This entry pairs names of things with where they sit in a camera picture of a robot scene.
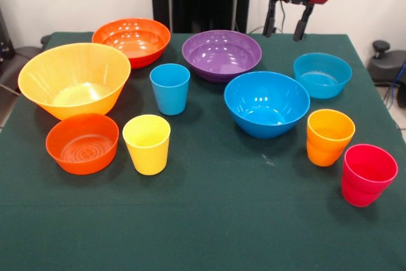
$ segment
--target green tablecloth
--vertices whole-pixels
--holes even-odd
[[[148,78],[161,63],[186,64],[175,34],[153,65],[132,71],[108,114],[122,129],[158,114]],[[252,138],[233,122],[224,85],[192,74],[187,109],[172,127],[167,168],[134,171],[120,139],[113,163],[90,176],[64,172],[46,153],[51,115],[20,97],[0,134],[1,270],[405,270],[406,146],[343,35],[253,38],[256,70],[293,76],[311,51],[345,59],[353,78],[336,98],[310,111],[338,109],[357,126],[351,142],[372,143],[398,161],[398,178],[365,209],[341,197],[342,158],[330,168],[306,156],[306,119],[272,140]],[[91,33],[55,33],[48,48],[89,41]]]

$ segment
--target tile floor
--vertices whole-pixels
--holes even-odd
[[[377,90],[381,97],[383,98],[387,87],[377,87]],[[399,125],[400,129],[402,130],[403,139],[406,141],[406,109],[401,109],[397,102],[396,102],[396,91],[395,89],[395,100],[393,102],[393,106],[389,109],[389,113],[391,114],[392,118],[395,122]],[[1,92],[1,101],[0,101],[0,132],[3,127],[6,125],[7,119],[13,110],[13,107],[16,103],[17,97],[9,92]]]

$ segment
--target bowl rim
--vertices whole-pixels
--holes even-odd
[[[310,56],[310,55],[322,55],[322,56],[324,56],[324,57],[333,58],[333,59],[335,59],[335,60],[338,60],[338,61],[341,62],[341,63],[344,63],[344,66],[346,67],[347,71],[350,72],[350,76],[347,78],[347,80],[345,80],[345,81],[343,81],[343,82],[340,82],[340,83],[337,83],[337,84],[335,84],[335,85],[316,84],[315,82],[308,81],[309,83],[316,84],[317,86],[322,86],[322,87],[342,86],[342,85],[345,85],[346,83],[348,83],[348,82],[350,81],[350,79],[353,77],[353,70],[351,69],[351,66],[349,65],[349,63],[347,63],[345,60],[343,60],[342,58],[339,58],[339,57],[336,56],[336,55],[332,55],[332,54],[328,54],[328,53],[323,53],[323,52],[310,52],[310,53],[302,54],[301,56],[297,57],[297,58],[294,60],[294,63],[293,63],[293,70],[294,70],[295,73],[296,73],[296,71],[297,71],[296,65],[298,64],[298,60],[300,60],[300,59],[302,59],[302,58],[306,58],[306,57],[308,57],[308,56]]]
[[[114,128],[114,131],[115,131],[115,139],[114,139],[114,142],[111,144],[111,146],[108,148],[108,150],[106,150],[102,155],[99,155],[99,156],[97,156],[97,157],[94,157],[94,158],[92,158],[92,159],[85,160],[85,161],[70,162],[70,161],[66,161],[66,160],[63,160],[63,159],[58,158],[57,156],[55,156],[54,154],[52,154],[52,153],[49,151],[49,142],[51,141],[51,140],[50,140],[50,137],[51,137],[52,134],[55,132],[55,129],[56,129],[56,128],[59,128],[60,126],[63,126],[64,124],[66,124],[67,121],[74,121],[74,120],[76,120],[76,119],[79,119],[80,117],[94,117],[94,116],[98,116],[99,118],[103,119],[104,121],[108,121],[109,123],[112,123],[112,127]],[[108,153],[110,153],[110,152],[114,149],[114,147],[117,146],[117,144],[118,144],[118,142],[119,142],[119,138],[120,138],[120,130],[119,130],[119,127],[118,127],[117,123],[116,123],[111,117],[105,116],[105,115],[103,115],[103,114],[77,114],[77,115],[74,115],[74,116],[72,116],[72,117],[68,117],[67,119],[64,119],[64,120],[58,122],[55,126],[53,126],[53,127],[51,128],[51,130],[50,130],[50,131],[48,132],[48,134],[46,135],[46,139],[45,139],[45,149],[46,149],[47,153],[48,153],[55,161],[58,161],[58,162],[61,162],[61,163],[69,163],[69,164],[86,164],[86,163],[88,163],[88,162],[93,162],[94,160],[101,159],[102,157],[104,157],[105,155],[107,155]]]
[[[54,105],[54,104],[50,104],[50,103],[39,102],[39,101],[37,101],[36,99],[34,99],[34,98],[32,98],[32,97],[30,97],[29,95],[26,94],[26,92],[25,92],[23,86],[21,86],[21,79],[20,79],[20,78],[21,78],[21,75],[22,75],[22,74],[26,73],[26,72],[25,72],[25,68],[26,68],[26,66],[28,66],[28,64],[29,64],[31,61],[36,60],[36,58],[41,58],[42,56],[45,56],[47,53],[52,53],[52,52],[54,52],[55,50],[58,50],[58,49],[72,48],[73,46],[89,46],[89,45],[92,45],[92,46],[97,45],[97,46],[98,46],[97,48],[99,48],[100,46],[101,46],[102,48],[108,48],[109,50],[111,50],[111,51],[113,51],[113,52],[116,52],[116,53],[118,52],[118,53],[120,54],[120,56],[123,56],[123,57],[127,60],[127,68],[128,68],[127,70],[128,70],[128,71],[127,71],[127,75],[126,75],[126,77],[125,77],[125,80],[123,80],[123,82],[122,82],[119,86],[117,86],[114,90],[112,90],[111,92],[107,93],[106,95],[102,96],[101,98],[99,98],[99,99],[97,99],[97,100],[95,100],[95,101],[86,102],[86,103],[78,103],[78,104],[74,104],[74,105]],[[36,55],[35,57],[31,58],[31,60],[29,60],[29,61],[23,66],[23,68],[21,69],[20,73],[18,74],[17,84],[18,84],[18,88],[20,89],[20,91],[21,91],[21,93],[23,94],[23,96],[25,96],[26,98],[28,98],[30,101],[34,102],[35,104],[38,104],[38,105],[40,105],[40,106],[45,106],[45,107],[52,107],[52,108],[72,108],[72,107],[80,107],[80,106],[90,105],[90,104],[92,104],[92,103],[99,102],[100,100],[104,100],[104,99],[106,99],[107,97],[109,97],[109,96],[111,96],[111,95],[114,95],[117,91],[121,90],[121,89],[124,87],[124,85],[126,84],[126,82],[127,82],[128,79],[129,79],[130,74],[131,74],[131,64],[130,64],[130,62],[129,62],[129,59],[125,56],[125,54],[124,54],[123,52],[121,52],[121,51],[119,51],[119,50],[117,50],[117,49],[115,49],[115,48],[113,48],[113,47],[107,46],[107,45],[105,45],[105,44],[73,43],[73,44],[63,44],[63,45],[61,45],[61,46],[57,46],[57,47],[48,49],[48,50],[43,51],[42,53]]]
[[[221,32],[231,32],[231,33],[236,34],[236,35],[238,35],[238,36],[240,36],[240,37],[243,37],[244,39],[248,39],[248,40],[252,41],[252,42],[256,45],[256,47],[258,48],[258,50],[259,50],[259,57],[258,57],[258,60],[257,60],[256,62],[254,62],[248,69],[245,69],[244,71],[240,71],[240,72],[236,72],[236,73],[229,73],[229,74],[207,71],[207,70],[204,70],[204,69],[202,69],[202,68],[199,68],[198,66],[195,66],[191,61],[189,61],[189,59],[187,58],[187,56],[185,56],[185,45],[186,45],[187,42],[189,42],[189,40],[191,40],[192,38],[194,38],[194,37],[196,37],[196,36],[203,35],[203,34],[205,34],[205,33],[220,32],[220,31],[221,31]],[[195,68],[195,69],[197,69],[197,70],[199,70],[199,71],[201,71],[201,72],[204,72],[204,73],[206,73],[206,74],[210,74],[210,75],[212,75],[212,76],[237,76],[237,75],[239,75],[239,74],[241,74],[241,73],[246,73],[246,72],[252,70],[253,68],[255,68],[255,66],[257,66],[257,64],[259,64],[259,62],[260,62],[261,59],[262,59],[262,48],[261,48],[261,46],[259,45],[259,43],[258,43],[255,39],[253,39],[251,36],[248,36],[248,35],[245,34],[245,33],[237,32],[237,31],[232,31],[232,30],[209,30],[209,31],[204,31],[204,32],[196,33],[196,34],[190,36],[190,37],[183,43],[183,45],[182,45],[182,56],[183,56],[183,58],[188,62],[188,64],[189,64],[190,66],[192,66],[193,68]]]
[[[287,78],[287,79],[289,79],[290,81],[292,81],[293,83],[296,83],[302,90],[303,90],[303,92],[305,93],[305,96],[307,97],[307,107],[305,107],[306,108],[306,110],[303,112],[303,114],[301,114],[297,119],[295,119],[295,120],[291,120],[291,121],[289,121],[289,122],[284,122],[283,124],[263,124],[263,123],[258,123],[258,122],[255,122],[255,121],[252,121],[252,120],[249,120],[249,119],[247,119],[247,118],[245,118],[245,117],[242,117],[242,116],[240,116],[238,113],[236,113],[230,106],[229,106],[229,104],[228,104],[228,101],[227,101],[227,98],[226,98],[226,92],[227,92],[227,90],[230,90],[229,89],[229,87],[230,87],[230,85],[235,81],[235,80],[237,80],[237,79],[239,79],[240,77],[245,77],[245,76],[247,76],[247,75],[249,75],[249,74],[271,74],[271,75],[276,75],[276,76],[279,76],[279,77],[284,77],[284,78]],[[248,72],[248,73],[244,73],[244,74],[241,74],[240,76],[237,76],[236,78],[234,78],[234,79],[232,79],[228,84],[227,84],[227,86],[226,86],[226,89],[224,90],[224,101],[225,101],[225,103],[226,103],[226,106],[227,106],[227,108],[229,109],[229,111],[231,111],[233,114],[235,114],[237,117],[239,117],[239,118],[241,118],[241,119],[243,119],[244,121],[246,121],[246,122],[249,122],[249,123],[253,123],[253,124],[256,124],[256,125],[260,125],[260,126],[285,126],[285,125],[288,125],[288,124],[292,124],[292,123],[295,123],[295,122],[298,122],[300,119],[302,119],[307,113],[308,113],[308,111],[309,111],[309,109],[310,109],[310,96],[309,96],[309,93],[307,92],[307,90],[305,89],[305,87],[302,85],[302,84],[300,84],[297,80],[295,80],[295,79],[293,79],[293,78],[291,78],[291,77],[289,77],[289,76],[287,76],[287,75],[285,75],[285,74],[282,74],[282,73],[278,73],[278,72],[272,72],[272,71],[253,71],[253,72]]]
[[[149,22],[152,22],[152,23],[157,23],[157,24],[162,25],[162,26],[166,29],[166,32],[168,33],[168,39],[167,39],[167,41],[165,41],[163,47],[159,48],[157,51],[155,51],[155,52],[153,52],[153,53],[150,53],[150,54],[147,54],[147,55],[143,55],[143,56],[128,57],[128,58],[131,58],[131,59],[132,59],[132,58],[144,58],[144,57],[147,57],[147,56],[154,55],[154,54],[156,54],[156,53],[159,53],[159,52],[165,50],[166,47],[168,46],[169,42],[171,41],[171,37],[172,37],[171,31],[170,31],[170,30],[168,29],[168,27],[166,27],[162,22],[159,22],[159,21],[154,20],[154,19],[151,19],[151,18],[129,17],[129,18],[119,18],[119,19],[111,20],[111,21],[105,23],[104,25],[100,26],[99,28],[97,28],[97,29],[93,32],[93,34],[92,34],[92,36],[91,36],[91,42],[92,42],[92,43],[95,43],[95,44],[103,44],[103,45],[105,45],[105,46],[108,46],[107,44],[104,44],[104,43],[95,42],[94,37],[95,37],[96,33],[99,32],[99,31],[101,31],[104,27],[110,25],[111,23],[123,22],[123,21],[125,21],[125,20],[128,20],[128,21],[146,20],[146,21],[149,21]]]

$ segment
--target pink cup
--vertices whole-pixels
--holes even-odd
[[[358,144],[344,155],[341,191],[344,199],[359,208],[373,203],[398,174],[396,160],[385,150]]]

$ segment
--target blue bowl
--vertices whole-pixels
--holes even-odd
[[[350,65],[325,53],[309,53],[294,62],[294,78],[312,98],[332,98],[340,94],[351,79]]]
[[[228,83],[224,99],[234,121],[256,138],[275,138],[307,113],[310,97],[294,79],[275,72],[250,72]]]

